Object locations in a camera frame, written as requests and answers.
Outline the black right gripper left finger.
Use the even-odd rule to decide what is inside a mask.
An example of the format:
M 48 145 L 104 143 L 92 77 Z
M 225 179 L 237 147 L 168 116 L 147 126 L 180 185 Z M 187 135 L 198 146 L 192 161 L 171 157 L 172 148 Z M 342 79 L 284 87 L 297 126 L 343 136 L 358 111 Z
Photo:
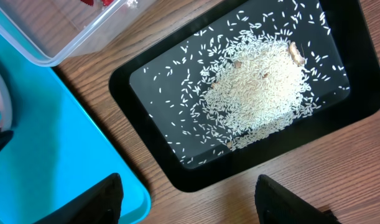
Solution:
M 118 224 L 123 197 L 121 177 L 112 173 L 35 224 Z

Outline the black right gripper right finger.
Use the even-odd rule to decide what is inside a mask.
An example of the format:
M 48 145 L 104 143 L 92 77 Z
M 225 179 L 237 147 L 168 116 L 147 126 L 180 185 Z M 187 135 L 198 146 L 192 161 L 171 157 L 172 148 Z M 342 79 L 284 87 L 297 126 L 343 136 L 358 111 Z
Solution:
M 260 224 L 340 224 L 331 210 L 321 212 L 264 174 L 254 199 Z

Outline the red white wrapper waste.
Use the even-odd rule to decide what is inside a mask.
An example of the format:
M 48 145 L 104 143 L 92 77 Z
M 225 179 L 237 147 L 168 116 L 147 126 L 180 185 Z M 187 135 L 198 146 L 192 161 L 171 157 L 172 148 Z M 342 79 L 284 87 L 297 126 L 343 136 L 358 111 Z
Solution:
M 100 2 L 104 7 L 109 6 L 114 0 L 80 0 L 89 6 L 94 6 L 96 2 Z

